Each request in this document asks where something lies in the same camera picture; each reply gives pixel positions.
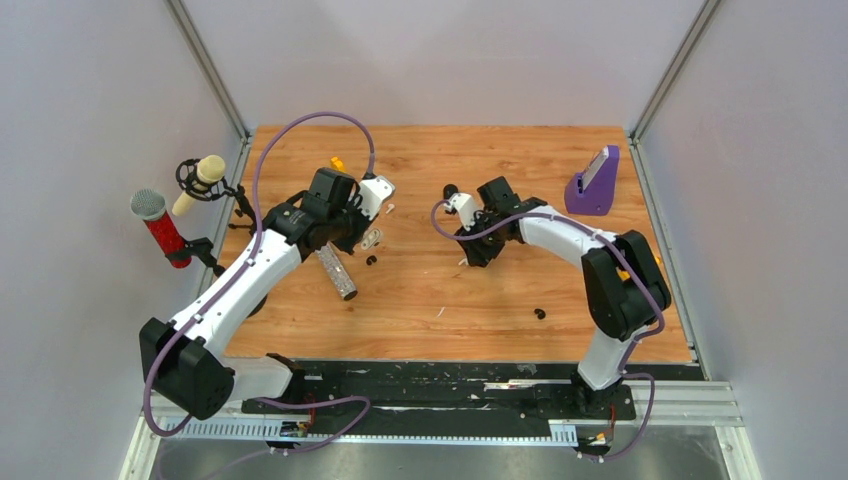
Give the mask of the white earbud charging case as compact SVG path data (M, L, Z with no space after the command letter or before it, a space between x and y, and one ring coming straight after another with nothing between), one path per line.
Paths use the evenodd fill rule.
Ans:
M362 251L372 249L380 243L382 237L383 233L379 228L371 228L363 236L359 247Z

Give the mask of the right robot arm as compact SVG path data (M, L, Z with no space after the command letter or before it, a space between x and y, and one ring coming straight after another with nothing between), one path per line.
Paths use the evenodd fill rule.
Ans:
M623 377L638 341L657 330L671 294L644 235L591 228L537 197L522 199L504 177L472 196L453 184L443 189L444 208L458 216L452 234L473 267L487 267L510 241L546 250L583 276L595 333L578 364L571 403L596 417L611 403L609 388Z

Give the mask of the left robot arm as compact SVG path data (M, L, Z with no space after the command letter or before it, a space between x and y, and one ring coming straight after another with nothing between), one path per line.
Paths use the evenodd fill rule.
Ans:
M156 392L197 420L230 401L268 398L298 411L306 386L279 355L228 358L230 340L269 292L327 244L352 253L395 193L384 176L362 180L321 168L298 202L266 214L251 243L192 304L139 333L145 391Z

